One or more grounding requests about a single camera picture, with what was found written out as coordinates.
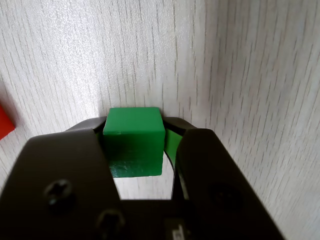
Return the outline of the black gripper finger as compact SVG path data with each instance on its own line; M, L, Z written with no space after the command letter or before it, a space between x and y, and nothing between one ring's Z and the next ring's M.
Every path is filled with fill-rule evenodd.
M192 203L195 240L282 240L258 196L213 130L179 117L163 117L178 134L175 167Z
M98 134L97 117L31 138L0 196L3 240L124 240L120 197Z

